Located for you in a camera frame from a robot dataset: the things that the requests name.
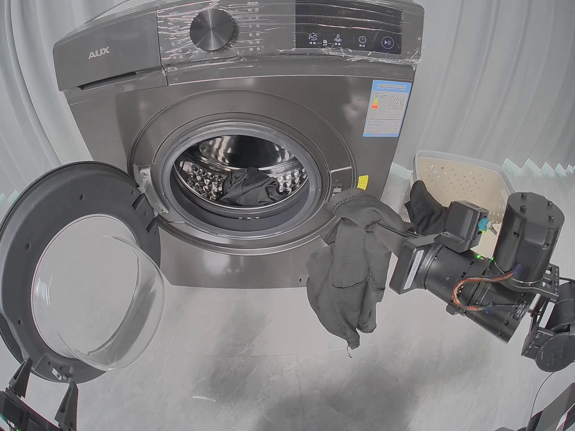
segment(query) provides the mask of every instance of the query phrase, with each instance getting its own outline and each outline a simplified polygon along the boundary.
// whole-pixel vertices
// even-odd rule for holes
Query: washing machine door
[[[97,162],[33,182],[0,225],[0,335],[55,382],[132,363],[163,309],[160,235],[137,184]]]

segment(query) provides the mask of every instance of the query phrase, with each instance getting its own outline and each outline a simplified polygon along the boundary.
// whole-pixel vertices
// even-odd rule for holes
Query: white curtain
[[[14,191],[89,159],[52,46],[124,0],[4,0],[0,214]],[[575,163],[575,0],[415,0],[423,50],[396,163],[421,148],[522,166]]]

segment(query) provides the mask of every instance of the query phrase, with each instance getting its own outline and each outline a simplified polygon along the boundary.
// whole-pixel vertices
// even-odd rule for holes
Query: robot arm
[[[563,212],[535,193],[512,194],[492,258],[471,251],[490,226],[488,214],[457,201],[439,235],[377,226],[378,238],[398,256],[389,286],[398,294],[426,289],[447,303],[450,314],[466,316],[505,342],[530,312],[521,355],[546,372],[562,370],[575,361],[575,281],[561,278],[550,263]]]

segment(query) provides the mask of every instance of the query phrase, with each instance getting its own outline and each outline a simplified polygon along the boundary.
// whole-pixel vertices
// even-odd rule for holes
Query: control knob
[[[191,22],[190,37],[198,48],[216,51],[232,40],[234,29],[234,20],[228,13],[210,8],[200,11]]]

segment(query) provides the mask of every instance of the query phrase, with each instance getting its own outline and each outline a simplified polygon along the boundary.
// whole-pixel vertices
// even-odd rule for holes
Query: white plastic basket
[[[409,192],[416,180],[422,180],[429,193],[444,206],[452,201],[466,200],[489,209],[489,219],[497,231],[505,214],[507,198],[513,193],[509,179],[496,164],[431,150],[420,150],[415,154],[411,184],[404,203],[409,201]],[[400,215],[409,221],[405,206],[401,206]],[[487,232],[473,250],[491,257],[496,242],[497,236]]]

